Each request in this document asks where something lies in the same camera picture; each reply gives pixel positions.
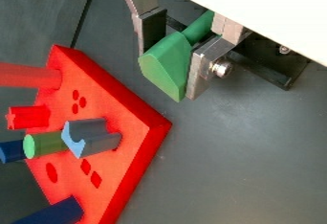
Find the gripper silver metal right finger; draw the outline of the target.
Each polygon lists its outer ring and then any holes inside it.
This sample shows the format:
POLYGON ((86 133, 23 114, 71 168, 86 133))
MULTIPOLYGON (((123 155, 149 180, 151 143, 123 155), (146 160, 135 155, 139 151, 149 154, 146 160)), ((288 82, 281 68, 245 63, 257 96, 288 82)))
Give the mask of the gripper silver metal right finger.
POLYGON ((211 36, 194 50, 189 76, 189 99, 195 100, 210 87, 214 77, 226 78, 233 71, 227 53, 253 33, 242 24, 215 13, 211 36))

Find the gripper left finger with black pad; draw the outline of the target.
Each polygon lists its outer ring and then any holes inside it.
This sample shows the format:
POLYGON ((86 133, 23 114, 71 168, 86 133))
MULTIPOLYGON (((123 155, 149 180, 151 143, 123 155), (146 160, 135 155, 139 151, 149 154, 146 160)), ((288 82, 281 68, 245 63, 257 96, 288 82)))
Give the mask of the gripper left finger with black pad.
POLYGON ((131 10, 139 54, 143 55, 166 36, 167 9, 158 0, 126 0, 131 10))

